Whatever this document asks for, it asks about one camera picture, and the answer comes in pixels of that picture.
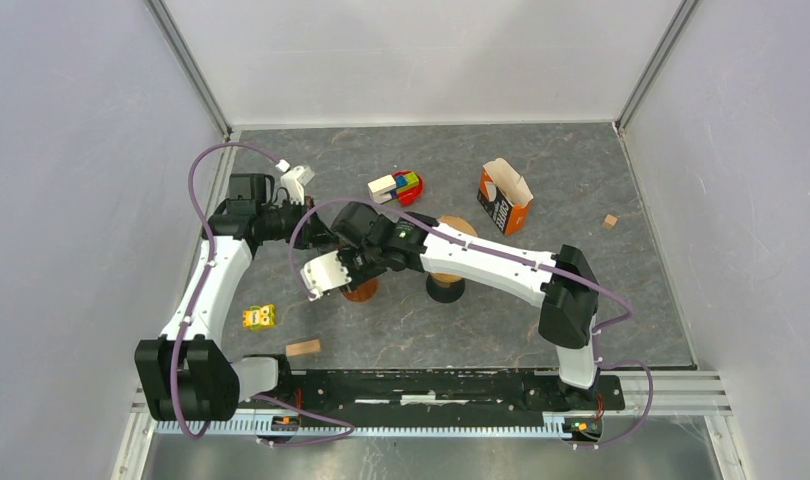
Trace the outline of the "orange filter box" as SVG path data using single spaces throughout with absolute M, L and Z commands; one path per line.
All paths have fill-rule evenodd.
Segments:
M 510 236 L 525 226 L 533 194 L 519 172 L 496 158 L 482 166 L 477 199 L 500 232 Z

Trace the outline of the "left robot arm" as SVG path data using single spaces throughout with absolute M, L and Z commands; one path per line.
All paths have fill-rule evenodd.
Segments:
M 223 326 L 237 286 L 257 249 L 285 241 L 296 249 L 330 246 L 336 239 L 318 216 L 300 220 L 314 205 L 304 188 L 314 173 L 298 166 L 280 179 L 233 174 L 227 196 L 202 234 L 193 277 L 168 324 L 139 342 L 134 362 L 146 405 L 158 421 L 178 415 L 189 423 L 227 421 L 258 394 L 271 407 L 287 405 L 295 381 L 283 355 L 230 362 L 221 351 Z

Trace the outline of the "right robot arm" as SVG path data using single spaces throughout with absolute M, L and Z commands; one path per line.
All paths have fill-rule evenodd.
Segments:
M 599 293 L 580 250 L 569 245 L 557 253 L 521 250 L 430 216 L 408 212 L 392 220 L 366 202 L 348 203 L 330 229 L 337 248 L 301 269 L 312 298 L 402 270 L 489 286 L 538 309 L 538 332 L 558 355 L 561 400 L 583 408 L 598 396 L 592 329 Z

